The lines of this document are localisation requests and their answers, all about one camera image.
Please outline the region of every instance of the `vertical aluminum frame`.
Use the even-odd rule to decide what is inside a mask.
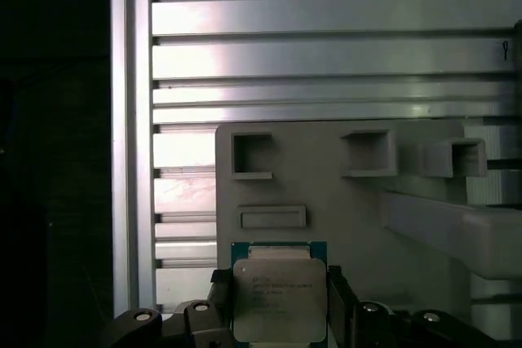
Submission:
[[[111,0],[114,315],[154,308],[151,0]]]

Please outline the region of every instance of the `black plastic part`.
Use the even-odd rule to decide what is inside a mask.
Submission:
[[[194,302],[184,312],[185,325],[194,348],[233,348],[230,328],[223,327],[212,302]]]
[[[388,309],[373,302],[355,306],[352,319],[352,348],[397,348],[392,315]]]
[[[210,280],[212,287],[208,295],[208,302],[214,304],[221,319],[221,325],[230,326],[232,309],[234,308],[234,274],[232,269],[216,269]]]
[[[343,276],[341,267],[328,268],[328,322],[338,348],[350,346],[351,319],[359,299]]]
[[[169,319],[163,321],[161,338],[156,347],[184,346],[186,340],[185,317],[181,313],[174,313]]]
[[[113,320],[95,338],[97,341],[85,341],[81,346],[86,348],[154,346],[161,337],[161,326],[161,314],[155,310],[138,309],[126,311]]]
[[[195,332],[191,336],[193,348],[234,348],[234,338],[229,328]]]
[[[424,334],[431,339],[442,338],[462,348],[498,347],[497,341],[491,337],[443,311],[419,311],[412,315],[411,323],[416,335]]]

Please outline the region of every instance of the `cpu processor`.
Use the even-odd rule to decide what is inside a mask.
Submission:
[[[237,341],[325,343],[325,244],[234,244],[232,252]]]

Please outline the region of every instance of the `square slot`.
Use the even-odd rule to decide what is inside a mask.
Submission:
[[[232,136],[232,176],[235,179],[271,179],[274,142],[269,133]]]
[[[481,177],[485,175],[484,142],[462,141],[451,145],[451,164],[454,177]]]
[[[390,130],[358,130],[346,136],[348,177],[396,175],[396,145]]]

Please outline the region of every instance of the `metal bolt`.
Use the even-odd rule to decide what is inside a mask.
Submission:
[[[368,303],[368,304],[362,306],[362,308],[365,309],[366,311],[368,311],[369,313],[373,313],[378,310],[378,307],[376,305],[374,305],[373,303]]]
[[[150,318],[150,314],[149,313],[139,313],[136,315],[136,321],[146,321],[147,319]]]
[[[424,315],[424,319],[429,322],[439,322],[440,321],[440,317],[437,314],[433,314],[433,313],[426,313]]]
[[[194,306],[194,309],[196,311],[205,311],[208,308],[209,308],[208,305],[206,305],[205,303],[198,303],[197,305]]]

